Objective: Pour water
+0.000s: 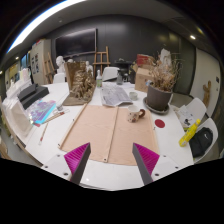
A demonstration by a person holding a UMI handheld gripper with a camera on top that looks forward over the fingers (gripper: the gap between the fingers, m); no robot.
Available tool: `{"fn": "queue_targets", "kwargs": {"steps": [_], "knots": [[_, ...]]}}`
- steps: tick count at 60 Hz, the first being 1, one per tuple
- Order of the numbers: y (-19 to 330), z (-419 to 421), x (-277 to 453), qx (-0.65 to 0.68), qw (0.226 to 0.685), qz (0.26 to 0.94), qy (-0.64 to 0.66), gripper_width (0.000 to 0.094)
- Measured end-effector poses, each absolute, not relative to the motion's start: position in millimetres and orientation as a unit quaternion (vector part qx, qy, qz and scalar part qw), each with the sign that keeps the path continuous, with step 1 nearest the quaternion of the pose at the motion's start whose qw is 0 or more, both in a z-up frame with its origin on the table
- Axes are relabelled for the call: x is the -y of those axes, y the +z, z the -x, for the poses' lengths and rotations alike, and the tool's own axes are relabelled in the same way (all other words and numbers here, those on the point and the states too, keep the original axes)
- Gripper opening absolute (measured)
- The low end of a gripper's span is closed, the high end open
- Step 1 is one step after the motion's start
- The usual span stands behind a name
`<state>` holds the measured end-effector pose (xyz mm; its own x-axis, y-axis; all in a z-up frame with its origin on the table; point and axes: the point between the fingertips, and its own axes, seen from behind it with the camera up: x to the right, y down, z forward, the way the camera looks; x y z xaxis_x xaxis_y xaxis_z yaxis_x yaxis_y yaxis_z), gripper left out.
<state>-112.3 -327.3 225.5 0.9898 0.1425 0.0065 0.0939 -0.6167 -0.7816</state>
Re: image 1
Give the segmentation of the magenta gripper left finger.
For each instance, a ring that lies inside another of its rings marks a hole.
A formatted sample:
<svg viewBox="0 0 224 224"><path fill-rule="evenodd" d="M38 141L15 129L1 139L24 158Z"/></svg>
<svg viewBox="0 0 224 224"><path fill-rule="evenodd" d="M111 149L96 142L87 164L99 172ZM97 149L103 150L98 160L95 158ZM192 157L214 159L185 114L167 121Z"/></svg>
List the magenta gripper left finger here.
<svg viewBox="0 0 224 224"><path fill-rule="evenodd" d="M71 182L78 185L83 176L86 163L91 153L89 143L81 145L72 151L68 152L64 158L72 173Z"/></svg>

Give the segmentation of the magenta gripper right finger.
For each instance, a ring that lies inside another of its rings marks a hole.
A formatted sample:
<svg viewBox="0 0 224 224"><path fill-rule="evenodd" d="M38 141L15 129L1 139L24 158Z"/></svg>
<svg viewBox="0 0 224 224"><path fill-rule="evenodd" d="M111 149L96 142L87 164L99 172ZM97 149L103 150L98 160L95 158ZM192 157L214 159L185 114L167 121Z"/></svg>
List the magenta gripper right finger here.
<svg viewBox="0 0 224 224"><path fill-rule="evenodd" d="M137 143L133 144L132 153L136 160L143 183L145 185L152 183L152 172L159 160L159 155Z"/></svg>

